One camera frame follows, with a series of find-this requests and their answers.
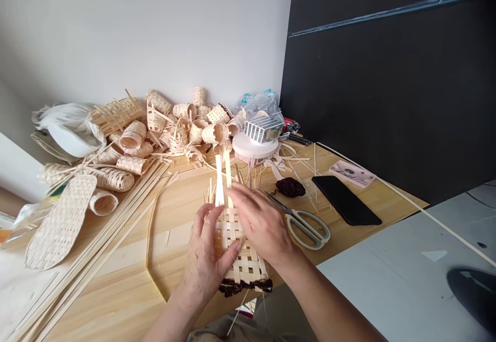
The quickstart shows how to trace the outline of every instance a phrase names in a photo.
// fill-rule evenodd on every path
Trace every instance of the left hand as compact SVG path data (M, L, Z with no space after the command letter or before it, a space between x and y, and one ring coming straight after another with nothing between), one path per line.
M227 271L231 268L242 244L233 242L222 257L217 258L214 248L217 218L223 206L203 205L196 213L188 245L188 258L183 281L190 294L208 303L217 292Z

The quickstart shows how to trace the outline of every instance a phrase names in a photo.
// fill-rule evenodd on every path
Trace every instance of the right hand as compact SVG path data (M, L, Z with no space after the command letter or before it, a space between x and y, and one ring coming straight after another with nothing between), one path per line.
M292 256L301 253L289 236L284 212L264 192L233 182L227 195L238 209L246 238L276 270L290 264Z

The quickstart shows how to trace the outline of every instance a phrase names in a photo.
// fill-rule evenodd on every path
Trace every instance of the white bag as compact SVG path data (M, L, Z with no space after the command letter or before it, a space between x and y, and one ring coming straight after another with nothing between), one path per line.
M68 103L45 106L33 112L36 129L47 129L62 149L76 157L84 157L103 149L106 139L100 128L91 122L89 105Z

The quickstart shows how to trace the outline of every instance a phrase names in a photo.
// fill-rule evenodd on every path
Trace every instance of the black wall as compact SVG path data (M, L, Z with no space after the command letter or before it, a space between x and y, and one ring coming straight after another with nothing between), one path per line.
M291 0L289 32L423 0ZM496 0L287 40L283 114L436 204L496 177Z

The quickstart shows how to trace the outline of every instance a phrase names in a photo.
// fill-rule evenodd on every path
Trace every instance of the dark brown cord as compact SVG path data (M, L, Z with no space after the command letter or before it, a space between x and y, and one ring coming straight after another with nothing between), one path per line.
M284 196L298 197L305 194L305 187L296 179L288 177L277 181L275 186Z
M259 280L249 283L241 280L241 283L237 284L232 279L224 279L219 287L219 292L224 293L225 298L229 298L235 294L238 294L243 289L255 289L255 287L262 289L265 293L272 293L272 280Z

